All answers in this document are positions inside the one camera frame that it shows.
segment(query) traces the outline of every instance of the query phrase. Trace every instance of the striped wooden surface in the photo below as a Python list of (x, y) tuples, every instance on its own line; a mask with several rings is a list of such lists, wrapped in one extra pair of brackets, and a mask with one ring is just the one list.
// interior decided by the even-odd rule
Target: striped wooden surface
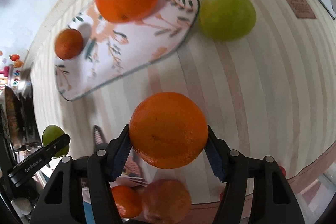
[[(107, 139), (116, 138), (137, 104), (161, 91), (191, 98), (230, 148), (260, 159), (272, 155), (288, 178), (334, 143), (336, 29), (318, 0), (307, 0), (317, 20), (297, 19), (286, 0), (251, 0), (257, 23), (243, 39), (213, 41), (196, 24), (169, 58), (67, 102), (56, 90), (53, 40), (90, 1), (76, 0), (59, 15), (31, 74), (40, 133), (49, 124), (64, 128), (74, 158), (92, 153), (94, 124)], [(179, 169), (142, 168), (149, 180), (183, 181), (193, 203), (216, 202), (223, 189), (205, 153)]]

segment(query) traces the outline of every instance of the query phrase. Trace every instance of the brown label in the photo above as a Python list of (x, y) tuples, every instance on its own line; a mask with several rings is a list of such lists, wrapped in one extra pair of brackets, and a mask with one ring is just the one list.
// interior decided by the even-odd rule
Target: brown label
[(297, 18), (316, 19), (307, 0), (286, 0)]

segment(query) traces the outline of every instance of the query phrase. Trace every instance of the plate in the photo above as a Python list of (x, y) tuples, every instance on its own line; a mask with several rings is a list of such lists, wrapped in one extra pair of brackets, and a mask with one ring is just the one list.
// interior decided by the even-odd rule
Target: plate
[(68, 24), (81, 32), (83, 51), (69, 60), (55, 57), (58, 91), (73, 101), (167, 57), (185, 40), (199, 7), (199, 0), (158, 0), (150, 16), (114, 24), (90, 4)]

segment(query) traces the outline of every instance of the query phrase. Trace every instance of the floral pattern plate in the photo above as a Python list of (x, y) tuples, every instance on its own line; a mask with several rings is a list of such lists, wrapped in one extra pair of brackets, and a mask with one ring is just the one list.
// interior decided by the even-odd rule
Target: floral pattern plate
[(83, 51), (70, 60), (55, 58), (59, 92), (68, 101), (76, 100), (174, 52), (199, 7), (199, 0), (158, 0), (143, 20), (113, 24), (102, 18), (94, 3), (89, 5), (68, 24), (83, 35)]

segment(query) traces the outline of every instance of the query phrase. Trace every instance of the red apple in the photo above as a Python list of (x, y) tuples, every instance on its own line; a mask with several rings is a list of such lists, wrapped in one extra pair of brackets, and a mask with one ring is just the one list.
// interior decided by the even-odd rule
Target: red apple
[(12, 54), (9, 56), (9, 58), (15, 62), (16, 60), (20, 59), (20, 56), (18, 54)]

